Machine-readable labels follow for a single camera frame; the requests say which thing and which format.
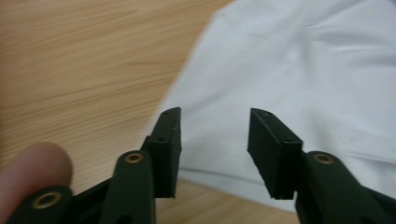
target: white fabric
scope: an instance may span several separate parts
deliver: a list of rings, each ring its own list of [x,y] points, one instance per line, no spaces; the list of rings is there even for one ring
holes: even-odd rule
[[[339,157],[396,198],[396,7],[388,0],[240,0],[219,11],[160,111],[182,108],[179,176],[272,206],[247,153],[249,109],[304,151]]]

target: white cloth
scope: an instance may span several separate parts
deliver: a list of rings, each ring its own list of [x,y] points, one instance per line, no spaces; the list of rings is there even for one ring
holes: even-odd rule
[[[182,108],[179,176],[275,201],[247,153],[249,109],[304,151],[339,157],[396,198],[396,7],[389,0],[240,0],[220,10],[160,111]]]

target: wood grain surface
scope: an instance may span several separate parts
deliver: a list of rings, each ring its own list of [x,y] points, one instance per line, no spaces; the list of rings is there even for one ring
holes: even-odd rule
[[[0,166],[51,141],[79,193],[139,149],[211,15],[230,0],[0,2]],[[298,223],[294,214],[179,181],[159,223]]]

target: wooden table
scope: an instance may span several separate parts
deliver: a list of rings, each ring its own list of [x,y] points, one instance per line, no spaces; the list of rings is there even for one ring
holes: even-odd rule
[[[79,193],[138,149],[211,15],[230,0],[0,2],[0,165],[64,147]],[[298,223],[294,214],[179,181],[159,223]]]

